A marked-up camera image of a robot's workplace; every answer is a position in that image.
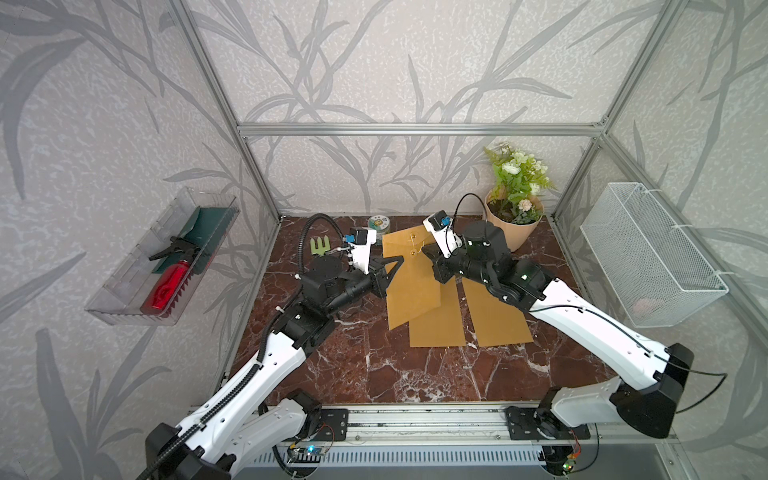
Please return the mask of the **kraft file bag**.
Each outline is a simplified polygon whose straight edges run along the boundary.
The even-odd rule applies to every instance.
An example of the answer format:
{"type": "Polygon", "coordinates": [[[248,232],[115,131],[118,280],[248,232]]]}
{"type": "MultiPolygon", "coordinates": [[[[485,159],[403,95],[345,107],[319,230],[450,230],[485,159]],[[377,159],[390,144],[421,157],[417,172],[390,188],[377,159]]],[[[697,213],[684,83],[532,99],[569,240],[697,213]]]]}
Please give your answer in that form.
{"type": "Polygon", "coordinates": [[[402,255],[404,264],[387,289],[389,329],[393,330],[440,305],[440,285],[433,277],[432,262],[422,249],[434,243],[423,225],[383,237],[385,257],[402,255]]]}
{"type": "Polygon", "coordinates": [[[440,285],[440,305],[410,320],[412,348],[463,347],[466,345],[457,282],[440,285]]]}
{"type": "Polygon", "coordinates": [[[526,344],[533,341],[521,311],[495,298],[482,283],[463,278],[462,287],[480,347],[526,344]]]}

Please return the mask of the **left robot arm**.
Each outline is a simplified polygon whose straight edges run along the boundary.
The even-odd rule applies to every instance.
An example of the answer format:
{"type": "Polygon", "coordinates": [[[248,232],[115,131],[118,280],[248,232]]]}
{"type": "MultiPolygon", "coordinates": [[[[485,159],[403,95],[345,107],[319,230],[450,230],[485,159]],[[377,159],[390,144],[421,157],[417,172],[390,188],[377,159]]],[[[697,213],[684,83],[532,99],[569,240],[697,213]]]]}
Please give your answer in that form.
{"type": "Polygon", "coordinates": [[[267,323],[257,353],[178,425],[159,424],[145,440],[142,479],[232,479],[260,454],[316,431],[321,405],[303,392],[277,407],[262,404],[330,336],[335,314],[368,294],[385,297],[401,256],[374,257],[366,271],[321,256],[267,323]]]}

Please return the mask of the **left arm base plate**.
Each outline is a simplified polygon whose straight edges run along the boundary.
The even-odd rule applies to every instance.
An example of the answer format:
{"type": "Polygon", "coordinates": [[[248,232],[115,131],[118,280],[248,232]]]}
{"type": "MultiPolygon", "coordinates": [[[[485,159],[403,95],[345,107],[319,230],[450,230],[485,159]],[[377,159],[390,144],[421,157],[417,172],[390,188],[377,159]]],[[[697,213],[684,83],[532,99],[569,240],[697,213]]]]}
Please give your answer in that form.
{"type": "Polygon", "coordinates": [[[344,441],[349,423],[348,409],[326,408],[316,409],[308,414],[301,411],[302,422],[299,430],[286,438],[286,441],[344,441]]]}

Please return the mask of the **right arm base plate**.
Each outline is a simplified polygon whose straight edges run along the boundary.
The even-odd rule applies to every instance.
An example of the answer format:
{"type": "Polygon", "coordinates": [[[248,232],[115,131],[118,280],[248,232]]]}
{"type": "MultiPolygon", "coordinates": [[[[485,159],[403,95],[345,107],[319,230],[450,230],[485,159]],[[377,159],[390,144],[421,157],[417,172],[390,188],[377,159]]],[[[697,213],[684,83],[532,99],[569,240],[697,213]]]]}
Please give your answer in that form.
{"type": "Polygon", "coordinates": [[[539,407],[509,406],[504,410],[511,440],[589,440],[587,425],[569,427],[549,410],[539,407]]]}

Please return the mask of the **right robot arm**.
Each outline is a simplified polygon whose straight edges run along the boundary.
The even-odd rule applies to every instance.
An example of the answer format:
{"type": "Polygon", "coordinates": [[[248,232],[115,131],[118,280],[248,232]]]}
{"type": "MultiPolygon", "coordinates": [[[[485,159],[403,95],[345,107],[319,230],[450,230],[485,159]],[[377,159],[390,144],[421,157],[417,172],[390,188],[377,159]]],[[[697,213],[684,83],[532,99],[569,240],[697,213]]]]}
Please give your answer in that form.
{"type": "Polygon", "coordinates": [[[440,283],[460,277],[481,286],[499,302],[560,330],[615,373],[600,383],[553,387],[535,412],[522,419],[546,439],[585,424],[623,422],[651,438],[669,435],[693,352],[680,343],[666,346],[602,312],[563,280],[508,249],[503,231],[488,221],[469,224],[461,235],[439,211],[423,225],[434,241],[423,249],[440,283]]]}

